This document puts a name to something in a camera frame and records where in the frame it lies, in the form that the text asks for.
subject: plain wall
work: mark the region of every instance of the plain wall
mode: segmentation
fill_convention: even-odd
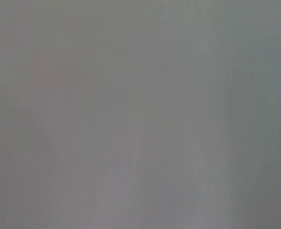
[[[281,228],[281,2],[0,0],[0,228]]]

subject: smooth surface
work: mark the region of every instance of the smooth surface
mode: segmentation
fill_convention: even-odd
[[[0,229],[281,228],[281,3],[0,0]]]

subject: gray surface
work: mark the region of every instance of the gray surface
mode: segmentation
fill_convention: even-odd
[[[0,0],[0,229],[281,228],[281,3]]]

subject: white wall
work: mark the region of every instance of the white wall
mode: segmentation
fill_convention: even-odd
[[[281,3],[0,0],[0,228],[281,227],[280,145]]]

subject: blurry gray background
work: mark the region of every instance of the blurry gray background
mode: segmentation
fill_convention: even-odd
[[[281,1],[0,0],[0,229],[281,229]]]

